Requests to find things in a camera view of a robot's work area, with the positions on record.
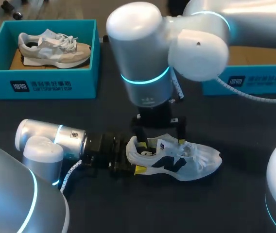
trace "cardboard box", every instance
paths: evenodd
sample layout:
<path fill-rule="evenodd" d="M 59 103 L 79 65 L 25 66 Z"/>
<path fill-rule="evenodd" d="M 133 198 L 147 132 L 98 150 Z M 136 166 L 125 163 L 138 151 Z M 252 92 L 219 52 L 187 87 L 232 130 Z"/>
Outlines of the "cardboard box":
<path fill-rule="evenodd" d="M 219 78 L 247 94 L 276 93 L 276 49 L 230 47 L 228 67 Z M 204 95 L 235 94 L 215 80 L 202 88 Z"/>
<path fill-rule="evenodd" d="M 89 66 L 71 69 L 25 67 L 18 54 L 18 35 L 46 29 L 78 37 L 91 45 Z M 92 99 L 96 97 L 100 42 L 95 20 L 5 21 L 0 28 L 0 100 Z"/>

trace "logo on box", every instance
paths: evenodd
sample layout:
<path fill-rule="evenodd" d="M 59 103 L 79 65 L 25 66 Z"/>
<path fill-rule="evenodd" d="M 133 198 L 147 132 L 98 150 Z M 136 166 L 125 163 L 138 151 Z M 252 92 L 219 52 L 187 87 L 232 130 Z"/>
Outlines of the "logo on box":
<path fill-rule="evenodd" d="M 10 81 L 12 88 L 15 92 L 29 92 L 29 87 L 26 81 Z"/>
<path fill-rule="evenodd" d="M 241 87 L 243 86 L 244 80 L 245 76 L 231 76 L 227 84 L 229 84 L 232 87 Z"/>

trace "beige sneaker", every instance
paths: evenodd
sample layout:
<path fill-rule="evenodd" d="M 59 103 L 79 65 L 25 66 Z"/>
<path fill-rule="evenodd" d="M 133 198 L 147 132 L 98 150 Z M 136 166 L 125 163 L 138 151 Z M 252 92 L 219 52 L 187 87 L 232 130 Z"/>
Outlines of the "beige sneaker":
<path fill-rule="evenodd" d="M 21 33 L 18 46 L 26 66 L 52 65 L 58 68 L 79 66 L 90 58 L 91 47 L 77 38 L 46 30 L 41 35 Z"/>

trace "blue box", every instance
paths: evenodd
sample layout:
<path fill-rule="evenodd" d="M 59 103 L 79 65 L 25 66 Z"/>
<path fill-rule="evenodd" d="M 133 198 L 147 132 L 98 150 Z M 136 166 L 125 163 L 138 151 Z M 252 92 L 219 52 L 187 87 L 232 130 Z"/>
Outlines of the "blue box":
<path fill-rule="evenodd" d="M 46 29 L 78 37 L 91 45 L 89 68 L 9 70 L 18 48 L 18 36 L 42 34 Z M 100 42 L 96 20 L 5 21 L 0 28 L 0 100 L 5 99 L 92 99 L 96 98 Z M 44 87 L 45 83 L 55 85 Z M 27 89 L 18 91 L 14 84 Z"/>
<path fill-rule="evenodd" d="M 276 94 L 276 65 L 228 66 L 219 77 L 247 94 Z M 232 91 L 211 80 L 202 83 L 204 95 L 232 95 Z"/>

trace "sneaker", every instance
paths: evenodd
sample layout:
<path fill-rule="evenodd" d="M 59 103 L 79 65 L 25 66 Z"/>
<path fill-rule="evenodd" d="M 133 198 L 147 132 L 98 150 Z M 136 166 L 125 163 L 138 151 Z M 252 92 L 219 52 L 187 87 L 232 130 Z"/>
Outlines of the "sneaker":
<path fill-rule="evenodd" d="M 46 30 L 41 35 L 21 33 L 18 46 L 26 66 L 52 65 L 58 68 L 79 66 L 90 58 L 91 47 L 77 38 Z"/>
<path fill-rule="evenodd" d="M 136 174 L 165 173 L 180 181 L 191 181 L 210 175 L 222 163 L 220 153 L 214 148 L 189 142 L 179 146 L 177 139 L 168 134 L 149 138 L 148 144 L 150 149 L 138 151 L 134 136 L 126 146 L 128 161 L 140 166 Z"/>

